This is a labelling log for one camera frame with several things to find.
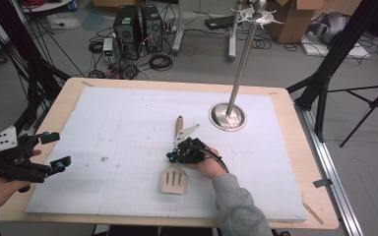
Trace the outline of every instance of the wooden spatula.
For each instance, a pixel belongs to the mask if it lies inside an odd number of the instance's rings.
[[[183,129],[183,118],[179,116],[176,121],[175,137]],[[178,162],[171,163],[170,167],[161,172],[160,189],[163,193],[183,194],[188,182],[188,175]]]

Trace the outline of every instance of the gray floor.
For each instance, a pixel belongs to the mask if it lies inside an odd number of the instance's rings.
[[[56,31],[52,36],[75,64],[86,72],[91,66],[89,39],[98,30],[111,26],[112,20],[94,12],[91,5],[81,6],[74,14],[82,26]],[[202,18],[199,17],[189,27],[204,29]],[[172,56],[173,67],[169,71],[149,70],[149,76],[140,73],[136,80],[232,85],[243,45],[244,41],[237,40],[237,59],[229,62],[226,58],[225,36],[185,32],[182,50],[177,56]],[[54,43],[50,43],[49,48],[56,67],[70,75],[79,74]],[[367,48],[369,52],[375,50],[375,47]],[[287,88],[312,75],[322,60],[321,57],[305,56],[300,47],[296,51],[287,51],[282,45],[272,42],[270,49],[251,50],[241,84]],[[378,86],[377,54],[371,54],[370,59],[364,60],[361,65],[353,59],[346,59],[330,83],[330,89],[366,86]],[[363,90],[360,94],[373,99],[378,96],[378,89]],[[291,97],[297,98],[300,95],[301,91],[297,91]],[[0,131],[12,125],[26,106],[14,67],[11,63],[0,64]],[[367,107],[367,103],[345,92],[329,93],[324,138],[363,234],[378,236],[378,109],[345,147],[339,147]],[[2,235],[36,235],[37,232],[46,232],[46,235],[90,235],[94,226],[2,222],[0,227]],[[291,235],[347,235],[342,226],[330,231],[289,231]]]

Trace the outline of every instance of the sweatshirt sleeve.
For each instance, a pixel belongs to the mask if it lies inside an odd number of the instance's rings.
[[[272,236],[264,213],[254,206],[251,194],[238,185],[232,174],[213,179],[217,195],[220,230],[224,236]]]

